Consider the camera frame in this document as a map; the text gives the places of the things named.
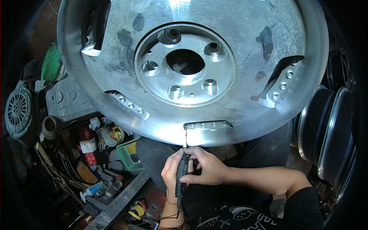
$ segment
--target chrome wheel lip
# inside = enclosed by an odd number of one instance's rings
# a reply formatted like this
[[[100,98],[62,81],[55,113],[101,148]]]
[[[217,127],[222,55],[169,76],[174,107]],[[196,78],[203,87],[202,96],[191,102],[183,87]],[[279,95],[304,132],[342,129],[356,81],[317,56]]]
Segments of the chrome wheel lip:
[[[320,85],[317,89],[320,90],[320,89],[327,89],[324,85]],[[297,135],[297,138],[298,138],[298,151],[299,151],[299,155],[301,156],[301,158],[303,158],[303,160],[306,160],[306,161],[309,161],[307,159],[307,157],[305,156],[304,154],[304,150],[303,150],[303,131],[304,131],[304,123],[305,123],[305,119],[308,115],[308,109],[309,109],[309,105],[310,105],[310,102],[303,108],[303,110],[301,111],[300,113],[300,117],[299,117],[299,124],[298,124],[298,135]]]
[[[323,138],[321,153],[319,155],[319,161],[318,161],[318,166],[317,166],[318,177],[321,178],[322,180],[325,179],[324,168],[326,164],[326,157],[327,157],[327,152],[328,152],[330,142],[332,139],[332,134],[335,128],[336,119],[339,113],[339,108],[342,102],[342,98],[346,93],[349,93],[349,90],[346,87],[341,87],[339,89],[339,91],[336,94],[335,100],[333,101],[332,108],[329,114],[329,118],[327,120],[328,125],[326,129],[325,137]]]
[[[63,0],[60,6],[61,13],[58,17],[57,27],[59,50],[68,73],[79,85],[80,90],[88,96],[92,106],[102,112],[109,119],[133,132],[158,141],[182,145],[184,141],[183,136],[185,135],[183,124],[157,125],[154,123],[147,123],[135,116],[132,116],[130,112],[123,107],[116,108],[112,111],[111,107],[117,107],[118,102],[111,100],[109,95],[102,92],[95,82],[88,82],[80,77],[88,72],[85,67],[79,70],[73,67],[75,64],[83,64],[80,50],[66,45],[70,39],[80,39],[78,36],[70,37],[69,33],[72,28],[65,27],[70,20],[73,20],[73,17],[68,19],[69,15],[65,11],[68,8],[70,1],[71,0]],[[328,31],[324,14],[318,2],[297,0],[297,4],[301,9],[303,18],[308,18],[305,20],[305,29],[307,32],[305,60],[301,65],[301,70],[298,71],[303,72],[303,75],[305,76],[313,76],[313,79],[304,85],[304,88],[308,88],[308,91],[300,92],[300,97],[294,99],[287,98],[287,95],[291,93],[288,91],[286,95],[280,98],[277,102],[276,108],[265,108],[265,111],[267,112],[257,118],[256,122],[241,121],[234,123],[234,128],[232,129],[217,130],[215,132],[193,131],[193,135],[187,140],[188,145],[221,146],[260,137],[276,130],[290,121],[303,109],[304,105],[308,103],[311,96],[317,90],[326,68],[328,59]],[[317,51],[320,55],[312,58]],[[308,66],[311,65],[316,65],[318,68],[308,69]],[[292,88],[294,92],[300,91],[301,89],[301,86]]]

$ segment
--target person's left hand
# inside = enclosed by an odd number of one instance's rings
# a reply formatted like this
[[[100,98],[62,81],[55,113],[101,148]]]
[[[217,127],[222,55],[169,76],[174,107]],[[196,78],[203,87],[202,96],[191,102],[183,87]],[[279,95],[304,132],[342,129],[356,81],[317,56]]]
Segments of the person's left hand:
[[[178,165],[183,154],[183,149],[179,149],[179,151],[167,158],[165,166],[162,169],[161,176],[166,184],[166,196],[168,199],[175,199],[176,171],[178,170]],[[192,174],[193,171],[193,159],[190,159],[188,161],[188,174]]]

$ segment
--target center bore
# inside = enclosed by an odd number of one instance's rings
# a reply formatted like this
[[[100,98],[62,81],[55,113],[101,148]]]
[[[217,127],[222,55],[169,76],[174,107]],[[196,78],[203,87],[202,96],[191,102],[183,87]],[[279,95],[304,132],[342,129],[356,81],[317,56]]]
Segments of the center bore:
[[[202,57],[192,50],[178,49],[166,56],[169,67],[183,75],[199,73],[204,67],[205,62]]]

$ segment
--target wheel lip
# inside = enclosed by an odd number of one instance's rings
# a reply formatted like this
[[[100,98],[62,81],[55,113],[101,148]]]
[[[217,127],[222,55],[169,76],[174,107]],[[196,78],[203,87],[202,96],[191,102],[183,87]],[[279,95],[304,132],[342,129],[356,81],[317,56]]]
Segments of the wheel lip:
[[[319,85],[317,91],[319,91],[320,89],[327,89],[327,88],[324,85]],[[300,113],[299,124],[298,124],[298,136],[297,136],[299,155],[301,156],[301,158],[303,158],[303,160],[306,160],[306,161],[309,161],[309,160],[307,159],[307,157],[304,154],[302,135],[303,135],[303,132],[304,132],[305,119],[308,115],[308,109],[309,109],[310,104],[311,104],[311,101],[303,108],[303,110]]]
[[[335,100],[333,101],[332,108],[330,111],[329,118],[327,120],[327,129],[325,132],[325,137],[323,138],[321,154],[319,155],[317,173],[318,177],[322,180],[325,179],[324,169],[326,164],[327,152],[331,143],[332,134],[335,129],[336,119],[339,114],[339,108],[342,102],[342,98],[345,94],[349,93],[346,87],[341,87],[336,94]]]
[[[71,2],[73,1],[76,2],[76,0],[62,0],[60,5],[60,14],[57,21],[59,51],[61,59],[68,70],[70,77],[77,83],[80,90],[88,96],[88,101],[91,105],[97,110],[102,111],[106,117],[115,121],[118,125],[126,127],[135,133],[157,141],[182,145],[184,140],[180,137],[185,135],[184,129],[182,129],[182,131],[179,130],[179,127],[182,127],[182,125],[171,124],[168,126],[167,124],[158,125],[148,122],[144,123],[137,117],[132,116],[125,108],[118,108],[117,110],[112,111],[111,107],[117,107],[118,102],[112,101],[108,95],[102,92],[96,82],[83,81],[80,80],[81,77],[76,77],[80,74],[83,75],[85,72],[88,73],[88,71],[85,66],[79,70],[76,70],[76,68],[72,66],[74,63],[77,65],[83,63],[82,54],[80,53],[80,50],[77,50],[78,47],[67,47],[65,45],[70,39],[74,41],[80,39],[80,34],[72,34],[74,30],[65,26],[67,22],[73,22],[73,27],[75,27],[76,19],[78,19],[78,17],[82,17],[81,14],[68,15],[66,13],[66,9],[68,7],[70,8]],[[193,138],[189,138],[187,140],[188,145],[221,146],[240,143],[263,136],[266,133],[272,132],[286,124],[303,109],[305,104],[308,103],[311,95],[316,92],[326,70],[329,51],[329,36],[327,23],[319,3],[317,1],[305,0],[297,0],[296,2],[305,22],[307,41],[305,59],[303,60],[300,67],[301,70],[298,71],[297,75],[300,76],[300,73],[303,72],[303,75],[305,76],[313,76],[313,80],[303,86],[300,85],[299,87],[291,88],[292,90],[286,92],[285,95],[287,96],[290,92],[295,93],[295,91],[297,91],[301,92],[299,97],[293,99],[290,97],[281,98],[276,104],[277,112],[273,111],[274,109],[268,109],[267,112],[257,118],[258,122],[239,122],[238,124],[235,124],[232,129],[218,130],[216,132],[197,131],[195,135],[193,135]],[[308,68],[308,65],[315,65],[318,68]],[[300,91],[301,88],[308,88],[308,91],[302,92]],[[172,129],[176,129],[177,133],[174,134],[171,132],[171,134],[168,135]]]
[[[341,185],[339,186],[338,188],[338,193],[337,193],[337,196],[336,196],[336,200],[335,200],[335,204],[338,204],[340,202],[340,200],[344,197],[344,193],[346,191],[346,188],[348,187],[348,185],[350,184],[350,180],[351,180],[351,177],[353,176],[353,171],[354,171],[354,168],[355,168],[355,161],[356,161],[356,146],[354,146],[354,149],[353,149],[353,153],[351,155],[351,159],[350,159],[350,162],[348,164],[348,168],[347,168],[347,171],[346,171],[346,179],[344,180],[343,183],[341,183]]]

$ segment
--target sticker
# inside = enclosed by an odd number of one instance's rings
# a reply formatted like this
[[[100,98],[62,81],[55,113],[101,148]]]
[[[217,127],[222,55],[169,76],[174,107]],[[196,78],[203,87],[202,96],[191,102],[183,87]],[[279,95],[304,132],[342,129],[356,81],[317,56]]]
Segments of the sticker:
[[[89,141],[79,141],[79,144],[81,145],[82,153],[94,152],[97,149],[95,138],[92,138]]]
[[[136,143],[137,142],[135,141],[135,142],[133,142],[133,143],[125,146],[125,148],[128,151],[128,154],[135,154],[135,153],[137,153],[137,151],[135,150]]]
[[[84,156],[86,157],[88,166],[92,166],[92,165],[97,164],[95,154],[93,152],[85,153]]]
[[[110,132],[110,137],[117,142],[117,145],[123,142],[123,132],[119,126],[112,127],[112,132]]]

